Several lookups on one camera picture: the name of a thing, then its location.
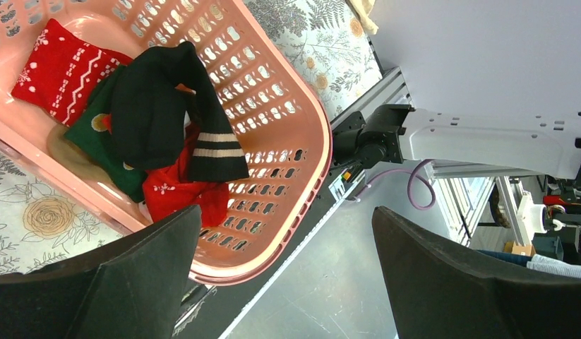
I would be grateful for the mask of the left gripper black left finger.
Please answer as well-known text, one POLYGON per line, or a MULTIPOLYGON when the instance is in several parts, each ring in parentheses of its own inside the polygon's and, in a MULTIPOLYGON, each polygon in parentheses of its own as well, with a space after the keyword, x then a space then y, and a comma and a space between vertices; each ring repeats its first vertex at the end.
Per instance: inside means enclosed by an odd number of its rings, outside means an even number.
POLYGON ((0 275, 0 338, 170 338, 200 228, 191 206, 84 254, 0 275))

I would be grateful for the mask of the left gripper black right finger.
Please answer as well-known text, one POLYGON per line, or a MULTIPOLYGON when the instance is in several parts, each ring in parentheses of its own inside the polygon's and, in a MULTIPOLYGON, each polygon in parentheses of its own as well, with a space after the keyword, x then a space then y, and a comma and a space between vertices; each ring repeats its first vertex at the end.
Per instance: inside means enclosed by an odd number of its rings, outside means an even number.
POLYGON ((469 249, 384 206, 371 223, 400 338, 581 338, 581 279, 469 249))

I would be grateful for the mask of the red santa sock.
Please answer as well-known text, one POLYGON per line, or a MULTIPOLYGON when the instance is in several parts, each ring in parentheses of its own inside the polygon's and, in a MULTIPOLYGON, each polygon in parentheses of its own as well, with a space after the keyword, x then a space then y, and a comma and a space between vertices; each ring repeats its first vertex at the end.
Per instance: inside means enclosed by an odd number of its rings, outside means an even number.
POLYGON ((178 210, 197 205, 201 209, 202 226, 217 227, 227 217, 228 184, 193 182, 186 178, 199 128, 192 124, 185 132, 184 148, 176 162, 147 172, 142 185, 146 208, 151 220, 158 222, 178 210))

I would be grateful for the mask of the tan brown sock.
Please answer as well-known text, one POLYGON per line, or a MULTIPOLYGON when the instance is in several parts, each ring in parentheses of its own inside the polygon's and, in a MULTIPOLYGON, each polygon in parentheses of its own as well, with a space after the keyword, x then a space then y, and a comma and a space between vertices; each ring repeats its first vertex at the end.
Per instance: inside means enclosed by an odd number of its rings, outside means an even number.
POLYGON ((47 137, 48 154, 60 165, 83 180, 95 183, 113 184, 109 175, 86 153, 64 138, 68 128, 56 125, 47 137))

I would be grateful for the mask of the dark green knit sock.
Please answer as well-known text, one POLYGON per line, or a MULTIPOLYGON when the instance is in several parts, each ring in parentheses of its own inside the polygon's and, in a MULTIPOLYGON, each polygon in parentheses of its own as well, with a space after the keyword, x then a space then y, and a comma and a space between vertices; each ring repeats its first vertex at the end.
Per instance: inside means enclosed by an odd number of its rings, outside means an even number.
POLYGON ((97 83, 87 100, 84 113, 70 126, 64 137, 98 164, 108 174, 116 188, 133 202, 140 203, 145 200, 143 182, 147 174, 123 161, 116 152, 110 130, 104 125, 104 119, 110 116, 116 81, 125 68, 124 65, 118 66, 109 76, 97 83))

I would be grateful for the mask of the black sock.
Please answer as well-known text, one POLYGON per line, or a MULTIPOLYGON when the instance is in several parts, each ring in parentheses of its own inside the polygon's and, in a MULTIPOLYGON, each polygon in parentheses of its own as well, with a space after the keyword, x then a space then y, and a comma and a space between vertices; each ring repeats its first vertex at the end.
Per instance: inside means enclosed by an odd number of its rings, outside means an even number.
POLYGON ((185 147, 184 120, 198 125, 186 178, 232 182, 248 164, 209 74, 192 42, 150 47, 109 78, 117 154, 140 170, 173 165, 185 147))

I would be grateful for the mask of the red snowflake sock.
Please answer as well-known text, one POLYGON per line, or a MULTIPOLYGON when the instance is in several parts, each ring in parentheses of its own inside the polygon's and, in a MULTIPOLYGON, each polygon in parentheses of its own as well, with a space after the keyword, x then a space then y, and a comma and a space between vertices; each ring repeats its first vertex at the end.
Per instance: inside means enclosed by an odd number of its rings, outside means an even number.
POLYGON ((71 126, 84 113, 95 86, 130 62, 131 57, 85 42, 50 19, 35 40, 11 95, 71 126))

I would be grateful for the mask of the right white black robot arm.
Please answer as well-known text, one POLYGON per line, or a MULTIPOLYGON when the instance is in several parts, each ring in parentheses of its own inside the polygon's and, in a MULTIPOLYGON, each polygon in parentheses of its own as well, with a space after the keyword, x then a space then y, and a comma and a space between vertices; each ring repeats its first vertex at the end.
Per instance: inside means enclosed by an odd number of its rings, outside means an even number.
POLYGON ((448 114, 381 105, 357 127, 333 134, 339 166, 447 160, 524 170, 581 186, 581 112, 448 114))

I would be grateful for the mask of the seated man light shirt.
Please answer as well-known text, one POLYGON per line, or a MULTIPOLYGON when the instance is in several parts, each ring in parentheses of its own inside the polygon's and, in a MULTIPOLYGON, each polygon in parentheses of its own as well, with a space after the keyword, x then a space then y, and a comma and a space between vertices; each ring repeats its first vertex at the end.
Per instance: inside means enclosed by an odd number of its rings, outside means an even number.
POLYGON ((478 252, 531 270, 536 270, 552 275, 581 279, 581 265, 565 263, 563 261, 549 258, 547 256, 542 256, 539 254, 535 254, 533 256, 523 256, 519 254, 509 254, 487 250, 478 250, 478 252))

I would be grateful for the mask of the floral patterned floor mat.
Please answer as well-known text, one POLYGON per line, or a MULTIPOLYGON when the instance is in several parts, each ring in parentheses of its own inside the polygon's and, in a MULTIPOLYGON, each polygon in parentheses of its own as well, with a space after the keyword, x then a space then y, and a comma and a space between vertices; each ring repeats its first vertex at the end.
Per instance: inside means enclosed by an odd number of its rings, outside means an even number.
MULTIPOLYGON (((346 2, 242 2, 317 95, 328 119, 381 79, 366 33, 346 2)), ((111 185, 95 184, 128 198, 111 185)), ((0 275, 29 273, 81 254, 112 241, 116 232, 132 231, 112 227, 0 150, 0 275)))

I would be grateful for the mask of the pink plastic laundry basket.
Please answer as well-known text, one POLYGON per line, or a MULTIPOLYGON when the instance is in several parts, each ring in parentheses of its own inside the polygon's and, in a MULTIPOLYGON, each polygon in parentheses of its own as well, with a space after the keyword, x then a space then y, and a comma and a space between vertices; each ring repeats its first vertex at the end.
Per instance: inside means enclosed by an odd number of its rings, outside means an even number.
POLYGON ((328 175, 325 110, 242 1, 0 1, 0 150, 118 230, 145 219, 114 189, 79 179, 48 155, 55 122, 11 89, 47 21, 131 57, 155 45, 196 46, 243 148, 250 176, 229 185, 225 222, 200 238, 189 274, 246 282, 282 253, 328 175))

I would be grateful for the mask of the beige cloth pile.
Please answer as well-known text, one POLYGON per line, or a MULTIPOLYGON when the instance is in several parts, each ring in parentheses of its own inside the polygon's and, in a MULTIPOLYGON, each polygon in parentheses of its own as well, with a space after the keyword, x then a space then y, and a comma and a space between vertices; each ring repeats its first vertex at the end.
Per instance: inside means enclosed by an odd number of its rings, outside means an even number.
POLYGON ((347 0, 347 3, 352 8, 354 14, 359 19, 363 29, 370 35, 376 35, 378 26, 370 18, 375 0, 347 0))

